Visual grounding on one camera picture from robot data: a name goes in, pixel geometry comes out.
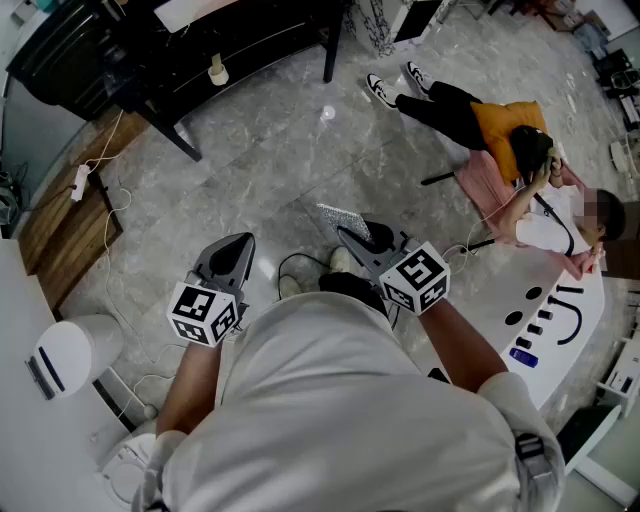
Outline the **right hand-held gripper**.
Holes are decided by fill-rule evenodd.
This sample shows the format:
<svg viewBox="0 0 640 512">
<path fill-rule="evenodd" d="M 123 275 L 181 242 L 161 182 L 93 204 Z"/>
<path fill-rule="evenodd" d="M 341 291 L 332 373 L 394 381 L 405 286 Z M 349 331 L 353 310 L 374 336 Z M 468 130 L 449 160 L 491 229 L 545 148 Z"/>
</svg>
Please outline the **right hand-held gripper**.
<svg viewBox="0 0 640 512">
<path fill-rule="evenodd" d="M 354 259 L 380 285 L 383 297 L 421 315 L 448 296 L 449 265 L 429 242 L 409 236 L 396 224 L 365 218 L 371 240 L 344 227 L 337 234 Z"/>
</svg>

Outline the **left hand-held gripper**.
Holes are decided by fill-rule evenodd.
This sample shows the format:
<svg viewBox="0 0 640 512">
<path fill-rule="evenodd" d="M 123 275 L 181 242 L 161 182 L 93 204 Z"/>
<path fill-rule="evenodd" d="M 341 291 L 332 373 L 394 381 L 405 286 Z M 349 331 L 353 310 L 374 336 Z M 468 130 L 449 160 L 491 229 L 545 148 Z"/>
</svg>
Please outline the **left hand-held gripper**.
<svg viewBox="0 0 640 512">
<path fill-rule="evenodd" d="M 256 251 L 251 233 L 228 235 L 207 246 L 174 288 L 166 311 L 174 332 L 189 343 L 215 348 L 238 327 L 248 305 L 244 284 Z"/>
</svg>

